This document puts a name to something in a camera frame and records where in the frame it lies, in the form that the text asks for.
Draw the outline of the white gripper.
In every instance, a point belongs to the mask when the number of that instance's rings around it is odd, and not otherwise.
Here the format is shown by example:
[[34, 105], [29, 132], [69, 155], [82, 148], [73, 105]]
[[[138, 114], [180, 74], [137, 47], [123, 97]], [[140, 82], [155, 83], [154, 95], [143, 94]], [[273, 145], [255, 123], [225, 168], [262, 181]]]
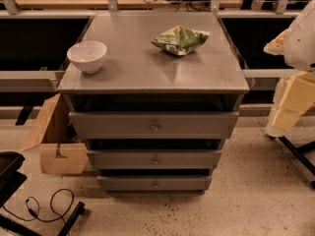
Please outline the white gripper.
[[315, 74], [299, 72], [281, 78], [276, 86], [274, 106], [268, 117], [265, 133], [284, 136], [315, 103]]

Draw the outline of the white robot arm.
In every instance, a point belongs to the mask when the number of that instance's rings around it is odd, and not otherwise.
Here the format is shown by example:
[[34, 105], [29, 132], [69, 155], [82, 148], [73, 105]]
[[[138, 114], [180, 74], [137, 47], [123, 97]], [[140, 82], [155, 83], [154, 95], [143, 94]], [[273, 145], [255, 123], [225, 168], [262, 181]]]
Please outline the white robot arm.
[[315, 103], [315, 1], [310, 1], [290, 26], [265, 45], [264, 51], [282, 55], [298, 73], [280, 79], [265, 132], [282, 137]]

